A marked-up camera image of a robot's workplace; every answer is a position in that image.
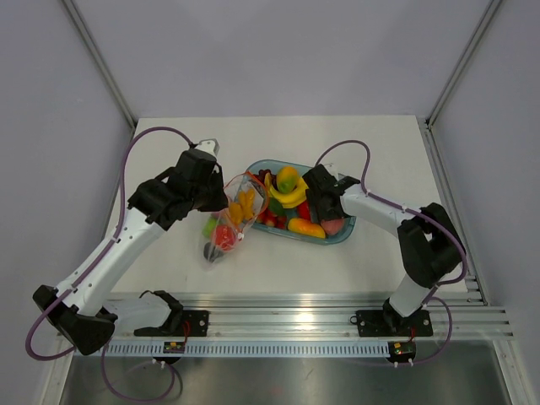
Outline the green round vegetable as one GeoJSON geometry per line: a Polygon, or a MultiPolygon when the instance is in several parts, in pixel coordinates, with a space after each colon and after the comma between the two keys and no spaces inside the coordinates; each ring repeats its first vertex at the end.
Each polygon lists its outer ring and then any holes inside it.
{"type": "Polygon", "coordinates": [[[216,224],[217,224],[217,219],[214,217],[209,217],[202,230],[202,235],[205,238],[210,238],[214,228],[216,227],[216,224]]]}

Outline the yellow ginger root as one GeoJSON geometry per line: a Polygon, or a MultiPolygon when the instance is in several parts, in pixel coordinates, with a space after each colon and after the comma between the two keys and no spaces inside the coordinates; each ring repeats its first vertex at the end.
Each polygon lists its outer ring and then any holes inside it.
{"type": "Polygon", "coordinates": [[[235,226],[239,226],[244,221],[250,221],[255,217],[253,203],[255,199],[255,190],[240,190],[235,202],[229,204],[229,216],[235,226]]]}

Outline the pink peach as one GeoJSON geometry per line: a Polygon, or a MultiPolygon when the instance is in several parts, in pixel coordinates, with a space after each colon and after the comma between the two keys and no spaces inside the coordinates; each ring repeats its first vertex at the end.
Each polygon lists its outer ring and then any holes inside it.
{"type": "Polygon", "coordinates": [[[344,219],[322,220],[321,227],[328,235],[338,234],[344,226],[344,219]]]}

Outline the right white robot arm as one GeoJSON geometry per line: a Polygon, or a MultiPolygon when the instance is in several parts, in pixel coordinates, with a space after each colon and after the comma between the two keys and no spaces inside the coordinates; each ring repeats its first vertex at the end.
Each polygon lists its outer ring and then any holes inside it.
{"type": "Polygon", "coordinates": [[[456,267],[466,265],[466,253],[446,210],[432,202],[423,208],[378,197],[351,176],[334,177],[324,165],[309,169],[303,180],[307,201],[320,221],[363,219],[398,240],[405,276],[377,310],[357,310],[351,318],[361,337],[431,337],[428,299],[456,267]]]}

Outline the dark purple plum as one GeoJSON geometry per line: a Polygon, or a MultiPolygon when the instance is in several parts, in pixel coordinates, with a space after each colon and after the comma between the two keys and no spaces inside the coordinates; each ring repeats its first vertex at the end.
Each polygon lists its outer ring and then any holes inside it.
{"type": "Polygon", "coordinates": [[[212,242],[204,245],[202,253],[208,262],[215,262],[224,255],[224,252],[212,242]]]}

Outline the clear orange zip top bag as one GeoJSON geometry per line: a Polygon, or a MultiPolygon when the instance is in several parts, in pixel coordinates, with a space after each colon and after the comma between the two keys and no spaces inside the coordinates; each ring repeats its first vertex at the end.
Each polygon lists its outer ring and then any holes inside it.
{"type": "Polygon", "coordinates": [[[224,186],[225,208],[206,214],[200,250],[205,270],[215,267],[243,243],[246,234],[268,205],[269,194],[250,171],[232,178],[224,186]]]}

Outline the orange red tomato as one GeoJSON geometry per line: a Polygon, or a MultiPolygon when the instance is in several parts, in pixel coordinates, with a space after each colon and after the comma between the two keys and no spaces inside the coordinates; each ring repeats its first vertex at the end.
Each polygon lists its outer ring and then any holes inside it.
{"type": "Polygon", "coordinates": [[[218,224],[213,229],[210,240],[221,251],[231,251],[237,242],[235,231],[225,224],[218,224]]]}

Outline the orange yellow pepper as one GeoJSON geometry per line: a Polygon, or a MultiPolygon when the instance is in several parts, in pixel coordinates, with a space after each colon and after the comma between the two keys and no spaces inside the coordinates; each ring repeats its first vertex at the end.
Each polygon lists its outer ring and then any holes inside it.
{"type": "Polygon", "coordinates": [[[287,225],[289,231],[300,235],[306,235],[309,237],[315,237],[318,239],[325,239],[326,232],[319,225],[312,223],[310,220],[302,218],[292,218],[287,225]]]}

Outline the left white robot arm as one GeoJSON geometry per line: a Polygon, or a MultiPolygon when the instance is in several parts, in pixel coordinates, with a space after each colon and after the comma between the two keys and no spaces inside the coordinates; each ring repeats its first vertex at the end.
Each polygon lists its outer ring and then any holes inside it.
{"type": "Polygon", "coordinates": [[[191,211],[226,207],[219,146],[203,140],[181,153],[176,165],[141,183],[121,201],[119,223],[67,278],[41,285],[32,296],[38,323],[49,321],[83,355],[103,348],[119,324],[104,307],[112,288],[142,252],[191,211]]]}

